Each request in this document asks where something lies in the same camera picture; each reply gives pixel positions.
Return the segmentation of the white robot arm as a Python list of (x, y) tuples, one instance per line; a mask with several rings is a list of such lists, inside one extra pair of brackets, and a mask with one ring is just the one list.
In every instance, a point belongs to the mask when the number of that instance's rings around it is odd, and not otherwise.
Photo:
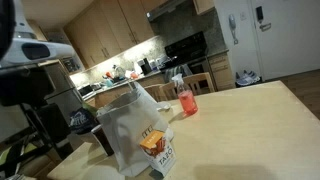
[(39, 40), (27, 22), (21, 0), (0, 0), (0, 65), (20, 66), (72, 57), (71, 45)]

